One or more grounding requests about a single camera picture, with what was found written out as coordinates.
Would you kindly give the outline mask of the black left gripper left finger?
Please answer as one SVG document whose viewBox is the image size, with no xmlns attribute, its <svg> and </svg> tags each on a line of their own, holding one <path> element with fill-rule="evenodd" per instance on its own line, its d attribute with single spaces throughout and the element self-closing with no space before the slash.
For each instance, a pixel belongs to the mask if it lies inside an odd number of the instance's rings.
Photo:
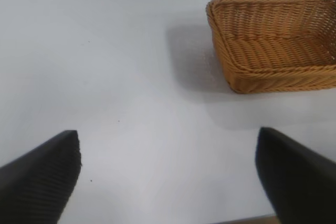
<svg viewBox="0 0 336 224">
<path fill-rule="evenodd" d="M 1 223 L 57 223 L 81 171 L 76 130 L 1 167 Z"/>
</svg>

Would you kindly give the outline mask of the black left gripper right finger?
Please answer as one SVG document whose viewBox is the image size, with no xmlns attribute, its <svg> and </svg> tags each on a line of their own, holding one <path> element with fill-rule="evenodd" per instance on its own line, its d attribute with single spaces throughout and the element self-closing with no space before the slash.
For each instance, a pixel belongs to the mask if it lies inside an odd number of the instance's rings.
<svg viewBox="0 0 336 224">
<path fill-rule="evenodd" d="M 262 127 L 257 174 L 280 223 L 335 223 L 335 162 Z"/>
</svg>

